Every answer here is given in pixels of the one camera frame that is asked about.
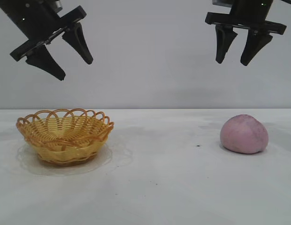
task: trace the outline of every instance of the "gray wall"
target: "gray wall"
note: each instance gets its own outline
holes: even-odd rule
[[[63,0],[61,15],[81,5],[91,66],[61,38],[48,46],[67,73],[60,82],[15,62],[26,38],[0,10],[1,108],[274,108],[291,107],[291,6],[276,0],[268,20],[285,35],[244,67],[247,31],[237,30],[223,64],[215,62],[211,0]]]

